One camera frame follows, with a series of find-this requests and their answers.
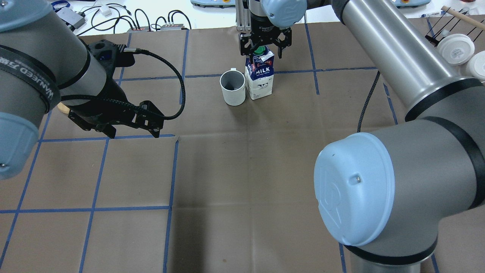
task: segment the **wooden stick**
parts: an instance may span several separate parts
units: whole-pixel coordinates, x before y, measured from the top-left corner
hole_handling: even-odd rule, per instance
[[[449,14],[455,16],[458,19],[461,19],[461,20],[467,22],[470,25],[473,25],[473,26],[475,26],[475,27],[477,27],[477,28],[479,28],[481,30],[485,30],[485,25],[484,24],[482,24],[479,21],[474,20],[474,19],[472,19],[472,18],[470,18],[470,17],[468,17],[466,15],[461,14],[461,13],[459,13],[456,10],[453,10],[453,9],[447,7],[447,6],[443,6],[441,8],[441,10],[444,11],[444,12],[446,12],[446,13],[449,13]]]

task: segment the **light blue joint cap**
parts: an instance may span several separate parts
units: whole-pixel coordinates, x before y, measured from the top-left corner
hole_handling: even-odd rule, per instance
[[[0,180],[22,171],[38,138],[39,129],[30,121],[0,112]]]
[[[52,5],[46,0],[0,0],[0,32],[23,27],[46,16]]]
[[[363,246],[379,236],[394,202],[394,168],[382,142],[358,133],[326,146],[314,172],[323,222],[344,245]]]
[[[305,16],[307,0],[266,0],[261,6],[273,25],[285,29]]]

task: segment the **cable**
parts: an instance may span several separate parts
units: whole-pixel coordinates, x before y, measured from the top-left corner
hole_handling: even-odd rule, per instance
[[[426,33],[426,35],[428,35],[434,28],[435,26],[439,23],[439,21],[441,21],[441,19],[445,16],[445,14],[451,9],[451,7],[449,7],[445,13],[443,13],[441,15],[441,17],[438,19],[438,21],[436,21],[436,23],[431,27],[431,29],[428,31],[428,33]]]
[[[130,17],[129,17],[129,16],[127,16],[127,15],[123,15],[123,16],[121,16],[121,17],[120,17],[120,19],[123,19],[123,20],[125,20],[126,22],[128,22],[128,24],[129,24],[129,28],[130,28],[131,30],[133,30],[133,25],[132,25],[132,24],[131,24],[131,22],[130,22],[128,19],[126,19],[125,17],[130,18]],[[114,25],[114,28],[113,28],[113,34],[116,34],[116,25],[117,25],[118,23],[116,23],[116,24]]]
[[[169,63],[167,60],[163,59],[162,57],[160,57],[160,56],[158,56],[158,55],[156,55],[154,53],[151,53],[148,50],[136,49],[136,51],[134,52],[134,54],[143,54],[143,55],[147,55],[147,56],[154,57],[154,58],[162,61],[163,63],[165,63],[168,67],[170,67],[170,69],[173,72],[175,72],[175,75],[177,75],[177,78],[180,81],[180,87],[181,87],[181,92],[182,92],[182,103],[180,104],[180,109],[178,110],[178,112],[175,115],[166,117],[164,115],[160,115],[158,113],[155,113],[155,112],[152,112],[152,111],[143,109],[142,107],[136,106],[136,105],[134,105],[132,103],[129,103],[129,102],[121,102],[121,101],[117,101],[117,100],[113,100],[113,99],[100,98],[100,97],[97,97],[97,96],[89,96],[89,95],[67,95],[67,96],[62,96],[61,97],[61,101],[69,101],[69,100],[98,100],[98,101],[104,101],[104,102],[109,102],[109,103],[112,103],[112,104],[117,104],[117,105],[120,105],[120,106],[124,106],[124,107],[126,107],[128,109],[133,110],[135,113],[142,113],[144,115],[152,116],[152,117],[155,117],[155,118],[160,118],[160,119],[163,119],[163,120],[172,120],[172,119],[178,118],[182,114],[183,109],[185,108],[185,84],[183,82],[183,78],[182,78],[181,74],[178,72],[178,70],[175,68],[175,66],[173,66],[171,63]]]
[[[152,29],[154,29],[155,31],[160,31],[162,29],[162,26],[159,25],[159,24],[151,24],[150,25],[152,27]]]
[[[167,24],[167,20],[165,19],[165,17],[160,16],[160,17],[158,17],[158,18],[157,18],[157,20],[155,21],[155,26],[159,25],[159,24],[158,24],[158,20],[160,20],[160,19],[163,19],[163,21],[165,22],[165,25]]]
[[[136,21],[136,26],[138,27],[138,29],[140,29],[140,24],[138,23],[138,18],[136,17],[136,12],[137,11],[141,11],[143,12],[143,14],[145,15],[146,17],[146,21],[148,23],[148,31],[151,31],[151,27],[150,27],[150,19],[148,19],[148,15],[146,15],[145,11],[143,11],[142,9],[136,9],[135,10],[135,21]]]
[[[99,1],[99,0],[96,0],[96,1],[93,3],[93,5],[92,5],[92,6],[85,6],[85,7],[82,7],[80,12],[82,12],[82,10],[83,10],[84,8],[89,8],[89,7],[94,7],[94,6],[96,6],[96,3],[97,3],[98,1]]]
[[[79,34],[77,34],[76,36],[81,36],[81,35],[83,35],[84,33],[86,33],[86,32],[88,32],[88,31],[90,31],[90,30],[94,29],[94,28],[95,28],[95,27],[97,27],[97,26],[100,26],[100,25],[102,25],[102,24],[104,24],[104,23],[107,23],[107,22],[111,22],[111,21],[113,21],[113,20],[119,20],[119,19],[120,19],[119,17],[117,17],[117,18],[111,18],[111,19],[108,19],[108,20],[106,20],[106,21],[104,21],[104,22],[101,22],[101,23],[97,24],[96,26],[92,26],[92,27],[88,28],[87,30],[85,30],[85,31],[83,31],[83,32],[81,32],[81,33],[79,33]]]
[[[119,10],[113,8],[113,7],[109,7],[110,9],[114,9],[116,10],[116,12],[118,13],[118,19],[121,17],[121,13],[119,12]],[[112,28],[114,28],[116,26],[116,24],[119,22],[119,20],[117,20],[113,26],[107,28],[107,29],[97,29],[96,26],[94,26],[94,17],[96,17],[96,14],[99,12],[99,10],[97,10],[93,16],[91,17],[91,25],[93,26],[93,29],[97,30],[97,31],[106,31],[106,30],[110,30]]]
[[[126,13],[128,13],[128,15],[131,15],[131,11],[128,10],[128,8],[126,8],[126,6],[123,6],[121,4],[118,4],[118,3],[109,3],[109,4],[106,4],[107,6],[109,5],[116,5],[116,6],[120,6],[122,8],[124,8],[126,10]]]
[[[377,82],[379,81],[379,77],[381,76],[381,72],[377,71],[377,75],[375,76],[374,83],[372,84],[371,90],[367,95],[367,98],[364,103],[364,107],[362,108],[362,112],[360,113],[359,124],[357,125],[357,133],[360,133],[360,128],[362,127],[362,121],[364,120],[365,110],[367,110],[367,105],[369,105],[369,101],[371,100],[372,94],[374,93],[374,89],[377,86]]]
[[[183,13],[181,11],[175,11],[174,13],[172,13],[172,23],[174,22],[174,15],[177,14],[177,13],[180,13],[180,14],[185,16],[185,18],[187,19],[187,22],[189,23],[189,28],[192,29],[192,24],[190,23],[189,18],[185,15],[185,13]]]
[[[180,12],[182,12],[181,10],[171,10],[171,11],[169,11],[169,12],[168,12],[168,14],[167,14],[167,19],[168,19],[168,22],[169,22],[169,23],[170,23],[170,14],[171,14],[172,12],[176,12],[176,11],[180,11]]]

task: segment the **blue tape line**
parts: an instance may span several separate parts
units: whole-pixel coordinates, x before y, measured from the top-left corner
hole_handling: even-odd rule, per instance
[[[86,250],[88,248],[89,235],[91,233],[91,226],[93,223],[93,216],[94,216],[94,211],[95,211],[95,206],[97,201],[97,194],[99,192],[99,185],[101,184],[101,177],[103,175],[104,162],[106,161],[106,154],[108,152],[109,143],[110,143],[110,140],[107,139],[106,143],[104,144],[103,158],[101,160],[101,166],[99,167],[99,175],[97,177],[96,190],[94,192],[94,197],[93,197],[93,204],[91,205],[91,210],[90,210],[91,213],[89,214],[89,222],[88,222],[88,228],[86,231],[86,238],[84,239],[84,246],[82,248],[82,256],[81,256],[81,263],[79,265],[79,273],[82,273],[82,270],[84,268],[84,259],[86,258]]]
[[[122,206],[122,207],[97,207],[94,211],[132,211],[132,210],[168,210],[167,205],[155,206]]]
[[[220,77],[222,74],[208,74],[208,75],[188,75],[185,78],[210,78],[210,77]]]
[[[21,209],[20,213],[45,213],[45,212],[87,212],[90,208],[44,208],[44,209]]]
[[[177,173],[178,140],[175,142],[174,164],[172,167],[172,187],[170,188],[170,202],[167,218],[167,232],[165,233],[165,252],[163,253],[163,273],[167,273],[168,246],[170,242],[170,225],[172,223],[172,205],[174,204],[175,175]]]
[[[431,32],[431,36],[434,37],[435,36],[435,32],[433,31],[433,26],[431,25],[431,22],[429,21],[429,17],[426,18],[426,21],[428,22],[428,27],[429,27],[429,30]]]
[[[438,263],[436,263],[436,256],[434,254],[431,255],[431,261],[433,262],[433,268],[435,269],[435,273],[439,273]]]
[[[172,134],[160,135],[160,137],[175,137]],[[137,136],[117,136],[114,139],[135,139],[135,138],[153,138],[152,135],[137,135]],[[105,137],[85,137],[85,138],[59,138],[59,139],[43,139],[39,142],[76,142],[76,141],[100,141],[107,140]]]
[[[317,72],[316,66],[315,66],[315,57],[313,55],[313,47],[311,45],[311,38],[310,38],[310,31],[308,30],[308,24],[305,23],[305,30],[307,32],[307,39],[308,39],[308,46],[310,47],[310,57],[311,57],[311,66],[313,67],[313,80],[315,81],[315,89],[317,90],[317,95],[320,95],[320,89],[318,87],[318,78],[317,78]]]
[[[128,42],[126,42],[126,47],[129,48],[131,43],[131,33],[128,34]],[[121,82],[123,81],[123,74],[125,74],[125,68],[121,68],[120,78],[118,79],[118,85],[121,86]]]
[[[5,258],[5,254],[7,254],[7,249],[8,249],[9,243],[10,243],[10,241],[6,241],[5,245],[3,246],[3,251],[2,251],[1,257],[0,257],[0,268],[1,268],[1,265],[3,264],[3,259]]]
[[[375,70],[377,67],[361,67],[361,68],[327,68],[323,72],[340,71],[340,70]]]
[[[290,70],[290,71],[275,71],[275,74],[292,74],[292,73],[309,73],[320,72],[322,69],[309,69],[309,70]]]
[[[49,114],[47,115],[46,124],[44,124],[44,129],[42,130],[42,134],[40,135],[41,141],[46,134],[46,130],[47,130],[47,126],[49,125],[51,113],[52,112],[49,112]],[[25,193],[27,192],[27,187],[29,186],[29,182],[30,182],[30,179],[32,177],[32,172],[33,172],[33,169],[35,167],[35,162],[37,161],[37,157],[39,156],[39,151],[40,151],[41,146],[42,146],[42,142],[39,142],[39,144],[37,144],[37,149],[35,149],[35,154],[33,156],[32,164],[31,164],[31,167],[29,169],[29,174],[27,175],[27,179],[25,181],[24,189],[22,190],[22,195],[20,196],[20,200],[18,201],[17,210],[15,212],[14,220],[12,221],[12,225],[10,226],[10,231],[8,232],[7,241],[5,243],[5,246],[3,247],[3,251],[2,251],[2,254],[0,256],[0,269],[1,269],[1,266],[3,264],[3,260],[5,259],[5,255],[7,254],[8,245],[10,243],[10,239],[12,238],[12,234],[14,232],[15,224],[17,223],[18,214],[20,213],[20,208],[22,207],[22,203],[24,202]]]
[[[85,138],[60,138],[60,139],[43,139],[41,142],[75,142],[75,141],[96,141],[106,140],[107,137],[85,137]]]
[[[171,80],[178,79],[177,76],[164,76],[164,77],[146,77],[146,78],[129,78],[121,79],[121,82],[131,82],[131,81],[147,81],[147,80]]]
[[[347,266],[345,265],[345,254],[343,253],[343,245],[339,243],[340,261],[342,262],[342,272],[347,273]]]
[[[186,30],[185,33],[185,46],[183,50],[183,64],[182,64],[182,79],[185,82],[185,68],[187,66],[187,48],[189,45],[189,30]],[[179,103],[182,104],[182,89],[180,90],[180,98]]]
[[[172,134],[160,135],[160,137],[175,137]],[[141,136],[117,136],[114,139],[134,139],[134,138],[153,138],[152,135],[141,135]]]
[[[397,117],[396,117],[396,111],[394,111],[394,106],[392,105],[392,100],[390,98],[390,94],[389,94],[389,88],[386,84],[383,84],[384,85],[384,91],[386,92],[386,95],[388,96],[388,102],[389,102],[389,107],[391,108],[391,112],[392,112],[392,118],[394,119],[394,124],[398,124],[397,122]]]
[[[156,206],[121,206],[121,207],[96,207],[94,211],[129,211],[129,210],[167,210],[170,206],[156,205]],[[48,212],[88,212],[91,208],[35,208],[35,209],[21,209],[19,213],[48,213]],[[7,209],[0,210],[0,214],[16,213],[17,210]]]

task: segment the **white mug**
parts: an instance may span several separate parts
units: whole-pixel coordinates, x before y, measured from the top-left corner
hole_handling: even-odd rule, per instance
[[[244,74],[235,68],[231,68],[231,70],[222,74],[219,83],[221,84],[224,101],[227,104],[237,106],[244,102],[246,99],[246,91],[244,89],[246,78]]]

